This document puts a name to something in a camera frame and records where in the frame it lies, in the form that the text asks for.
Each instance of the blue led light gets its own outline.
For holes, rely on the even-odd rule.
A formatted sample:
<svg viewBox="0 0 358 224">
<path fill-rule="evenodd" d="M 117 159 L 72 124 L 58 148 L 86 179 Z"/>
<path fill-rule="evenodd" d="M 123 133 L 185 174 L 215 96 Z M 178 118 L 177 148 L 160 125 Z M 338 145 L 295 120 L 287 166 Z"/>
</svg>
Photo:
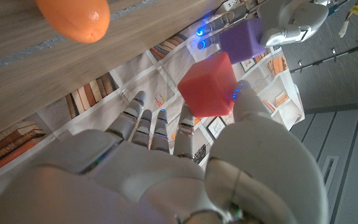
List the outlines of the blue led light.
<svg viewBox="0 0 358 224">
<path fill-rule="evenodd" d="M 203 48 L 201 48 L 202 50 L 205 48 L 205 40 L 201 41 L 203 43 Z"/>
<path fill-rule="evenodd" d="M 199 28 L 196 31 L 197 36 L 201 37 L 204 34 L 204 27 Z"/>
</svg>

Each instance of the purple cube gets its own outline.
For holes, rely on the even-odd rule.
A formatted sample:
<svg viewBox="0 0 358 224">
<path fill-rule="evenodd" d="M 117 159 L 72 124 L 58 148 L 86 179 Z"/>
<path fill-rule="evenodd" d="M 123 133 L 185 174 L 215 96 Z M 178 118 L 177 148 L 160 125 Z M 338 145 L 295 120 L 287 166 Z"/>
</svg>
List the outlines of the purple cube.
<svg viewBox="0 0 358 224">
<path fill-rule="evenodd" d="M 221 48 L 229 54 L 232 65 L 252 59 L 266 52 L 265 47 L 259 44 L 263 33 L 259 18 L 239 22 L 219 36 Z"/>
</svg>

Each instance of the orange fruit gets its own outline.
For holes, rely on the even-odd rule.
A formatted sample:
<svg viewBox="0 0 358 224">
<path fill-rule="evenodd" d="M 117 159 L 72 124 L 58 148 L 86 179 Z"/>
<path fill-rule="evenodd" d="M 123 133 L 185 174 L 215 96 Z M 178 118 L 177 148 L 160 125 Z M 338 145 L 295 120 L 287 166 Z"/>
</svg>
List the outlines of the orange fruit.
<svg viewBox="0 0 358 224">
<path fill-rule="evenodd" d="M 93 43 L 110 23 L 107 0 L 36 0 L 49 24 L 61 35 L 81 43 Z"/>
</svg>

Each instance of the red cube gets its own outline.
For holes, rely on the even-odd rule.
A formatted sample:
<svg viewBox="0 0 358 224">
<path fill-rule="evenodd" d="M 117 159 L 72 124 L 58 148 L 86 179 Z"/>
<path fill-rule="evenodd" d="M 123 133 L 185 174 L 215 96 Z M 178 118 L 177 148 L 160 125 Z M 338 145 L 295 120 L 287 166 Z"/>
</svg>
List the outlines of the red cube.
<svg viewBox="0 0 358 224">
<path fill-rule="evenodd" d="M 178 84 L 190 111 L 199 118 L 229 115 L 237 80 L 226 52 L 195 63 Z"/>
</svg>

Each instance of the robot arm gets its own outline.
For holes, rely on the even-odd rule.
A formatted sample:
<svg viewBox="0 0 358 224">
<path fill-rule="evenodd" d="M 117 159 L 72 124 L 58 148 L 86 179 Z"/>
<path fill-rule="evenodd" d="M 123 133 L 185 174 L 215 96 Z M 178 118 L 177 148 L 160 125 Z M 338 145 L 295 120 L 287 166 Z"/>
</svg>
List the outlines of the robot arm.
<svg viewBox="0 0 358 224">
<path fill-rule="evenodd" d="M 303 42 L 317 32 L 320 26 L 328 17 L 329 9 L 326 7 L 327 0 L 314 0 L 313 3 L 305 2 L 304 0 L 286 1 L 286 0 L 274 0 L 273 4 L 277 4 L 282 7 L 282 10 L 277 12 L 275 7 L 269 9 L 266 14 L 268 16 L 262 16 L 265 24 L 274 24 L 277 21 L 267 21 L 270 19 L 280 20 L 279 24 L 285 24 L 265 30 L 260 44 L 264 47 L 272 47 L 275 45 L 290 44 L 294 42 Z M 197 30 L 198 36 L 204 36 L 211 32 L 233 25 L 233 23 L 246 16 L 248 10 L 245 4 L 241 4 L 238 7 L 227 11 L 221 17 L 214 21 L 200 27 Z M 272 16 L 271 13 L 277 13 L 278 16 Z M 199 49 L 204 49 L 212 44 L 219 43 L 220 33 L 214 34 L 211 37 L 202 40 L 198 44 Z"/>
<path fill-rule="evenodd" d="M 313 156 L 271 119 L 249 83 L 233 92 L 236 123 L 214 143 L 205 173 L 191 160 L 187 105 L 175 156 L 167 153 L 165 110 L 148 149 L 151 111 L 140 115 L 139 92 L 105 132 L 84 131 L 35 158 L 0 195 L 0 223 L 327 223 Z"/>
<path fill-rule="evenodd" d="M 317 32 L 328 16 L 326 1 L 303 3 L 294 11 L 289 24 L 264 32 L 260 44 L 265 47 L 303 42 Z"/>
</svg>

